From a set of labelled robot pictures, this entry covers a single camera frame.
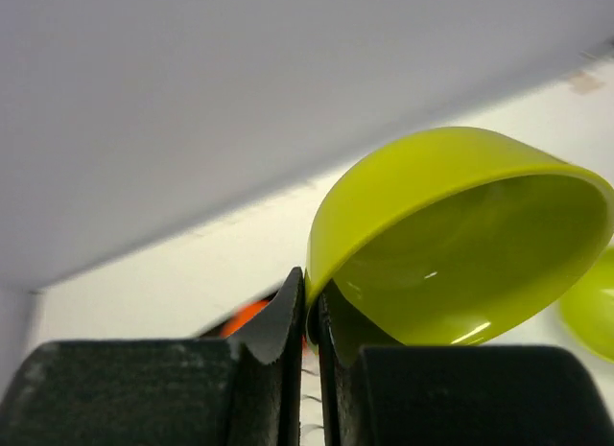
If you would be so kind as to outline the orange bowl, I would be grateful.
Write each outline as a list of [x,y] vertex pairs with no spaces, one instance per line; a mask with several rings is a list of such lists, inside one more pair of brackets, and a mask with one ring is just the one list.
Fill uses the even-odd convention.
[[220,336],[226,338],[231,336],[247,322],[258,315],[270,302],[267,299],[257,300],[242,307],[231,318],[229,318],[221,328]]

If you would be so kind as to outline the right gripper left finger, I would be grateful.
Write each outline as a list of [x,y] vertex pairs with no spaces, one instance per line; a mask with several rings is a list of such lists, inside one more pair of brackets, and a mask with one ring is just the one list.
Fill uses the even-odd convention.
[[17,370],[5,445],[296,445],[303,273],[226,338],[58,340]]

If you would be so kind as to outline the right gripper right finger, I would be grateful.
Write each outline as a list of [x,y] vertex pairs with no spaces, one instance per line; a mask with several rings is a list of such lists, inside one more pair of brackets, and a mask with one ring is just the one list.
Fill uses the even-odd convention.
[[328,445],[609,445],[589,372],[553,346],[395,345],[339,294],[317,302]]

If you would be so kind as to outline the green bowl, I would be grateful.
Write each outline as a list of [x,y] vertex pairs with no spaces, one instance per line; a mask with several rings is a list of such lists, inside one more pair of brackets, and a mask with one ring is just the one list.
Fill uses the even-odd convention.
[[336,289],[403,344],[478,344],[566,293],[612,233],[613,189],[594,172],[487,129],[425,130],[327,193],[306,307]]
[[613,363],[613,246],[559,299],[558,309],[571,336]]

